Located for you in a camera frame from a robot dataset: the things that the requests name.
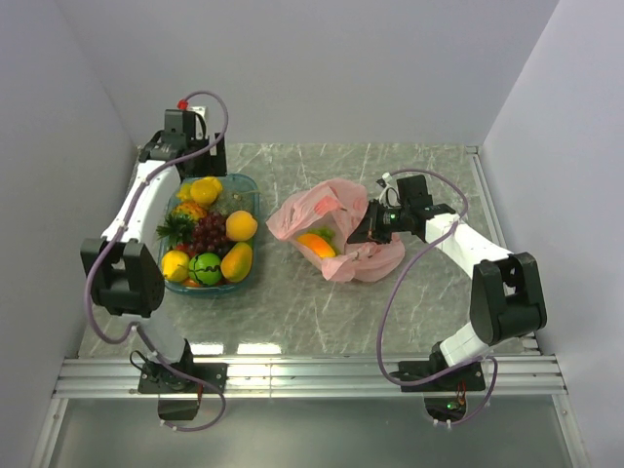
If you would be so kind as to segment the yellow orange fruit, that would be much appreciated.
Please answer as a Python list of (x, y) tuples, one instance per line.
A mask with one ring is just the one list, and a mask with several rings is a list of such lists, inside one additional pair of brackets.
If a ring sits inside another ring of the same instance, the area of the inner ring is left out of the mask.
[(220, 180), (213, 176), (207, 176), (195, 180), (190, 185), (190, 197), (202, 207), (211, 206), (223, 190)]

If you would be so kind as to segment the green grape bunch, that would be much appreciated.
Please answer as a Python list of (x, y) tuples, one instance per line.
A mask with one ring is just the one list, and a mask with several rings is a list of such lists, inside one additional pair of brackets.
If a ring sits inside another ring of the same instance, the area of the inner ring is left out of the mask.
[(320, 236), (321, 238), (325, 239), (328, 243), (331, 243), (335, 236), (334, 231), (328, 228), (327, 226), (311, 229), (310, 233)]

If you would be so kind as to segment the orange peach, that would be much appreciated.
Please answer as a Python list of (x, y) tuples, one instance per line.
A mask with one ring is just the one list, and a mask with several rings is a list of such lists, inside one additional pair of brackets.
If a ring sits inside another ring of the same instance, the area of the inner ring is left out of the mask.
[(257, 221), (246, 211), (232, 213), (225, 221), (226, 236), (234, 242), (249, 241), (257, 231)]

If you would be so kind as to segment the green striped watermelon ball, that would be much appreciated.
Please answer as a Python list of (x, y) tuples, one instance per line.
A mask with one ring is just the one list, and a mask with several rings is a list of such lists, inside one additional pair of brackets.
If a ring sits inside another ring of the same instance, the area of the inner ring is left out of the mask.
[(189, 262), (188, 276), (202, 287), (214, 286), (222, 278), (220, 264), (221, 259), (215, 253), (195, 255)]

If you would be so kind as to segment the yellow lemon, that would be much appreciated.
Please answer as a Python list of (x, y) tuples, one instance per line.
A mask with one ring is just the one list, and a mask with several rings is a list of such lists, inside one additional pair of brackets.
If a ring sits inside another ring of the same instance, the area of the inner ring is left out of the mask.
[(168, 251), (162, 258), (161, 267), (164, 278), (173, 283), (182, 283), (188, 278), (190, 257), (179, 250)]

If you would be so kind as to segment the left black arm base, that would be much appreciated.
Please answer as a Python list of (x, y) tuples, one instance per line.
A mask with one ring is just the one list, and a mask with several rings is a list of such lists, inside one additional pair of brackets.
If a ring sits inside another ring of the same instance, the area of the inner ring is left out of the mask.
[[(227, 368), (225, 363), (208, 363), (192, 364), (188, 370), (191, 376), (223, 391)], [(199, 412), (202, 397), (216, 393), (212, 389), (204, 390), (199, 383), (180, 377), (161, 364), (150, 361), (142, 366), (137, 392), (140, 395), (158, 396), (158, 416), (167, 422), (193, 420)]]

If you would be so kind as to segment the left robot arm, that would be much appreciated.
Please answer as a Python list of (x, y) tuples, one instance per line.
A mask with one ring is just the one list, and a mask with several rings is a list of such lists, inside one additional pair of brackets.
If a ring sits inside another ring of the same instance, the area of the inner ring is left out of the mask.
[(173, 392), (208, 387), (188, 341), (160, 306), (166, 280), (150, 248), (162, 211), (196, 161), (210, 163), (214, 142), (202, 114), (181, 103), (165, 113), (164, 128), (141, 149), (136, 175), (111, 224), (80, 250), (87, 275), (87, 320), (98, 338), (118, 345), (135, 333), (148, 349), (145, 378)]

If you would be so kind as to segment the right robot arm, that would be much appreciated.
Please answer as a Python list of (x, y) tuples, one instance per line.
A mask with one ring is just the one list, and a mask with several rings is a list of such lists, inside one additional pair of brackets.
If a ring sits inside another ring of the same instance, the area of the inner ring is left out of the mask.
[(470, 279), (470, 308), (466, 325), (441, 341), (430, 355), (429, 375), (403, 381), (388, 371), (383, 376), (396, 385), (418, 387), (434, 382), (441, 389), (458, 383), (464, 369), (483, 358), (497, 344), (545, 327), (547, 312), (537, 261), (530, 253), (511, 253), (464, 222), (469, 204), (460, 211), (437, 204), (428, 191), (426, 178), (444, 184), (448, 178), (429, 170), (406, 169), (387, 173), (394, 178), (398, 201), (387, 206), (370, 200), (360, 224), (347, 241), (350, 244), (387, 244), (395, 233), (409, 233), (425, 245), (408, 263), (439, 250)]

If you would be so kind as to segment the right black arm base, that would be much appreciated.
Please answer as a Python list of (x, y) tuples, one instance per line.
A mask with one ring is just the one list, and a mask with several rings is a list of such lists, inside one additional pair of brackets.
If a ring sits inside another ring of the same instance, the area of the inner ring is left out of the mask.
[(468, 393), (486, 389), (482, 366), (474, 362), (435, 380), (409, 386), (410, 382), (425, 379), (437, 370), (437, 366), (430, 362), (401, 361), (390, 375), (401, 382), (403, 393), (424, 394), (425, 410), (434, 421), (446, 425), (459, 423), (468, 416)]

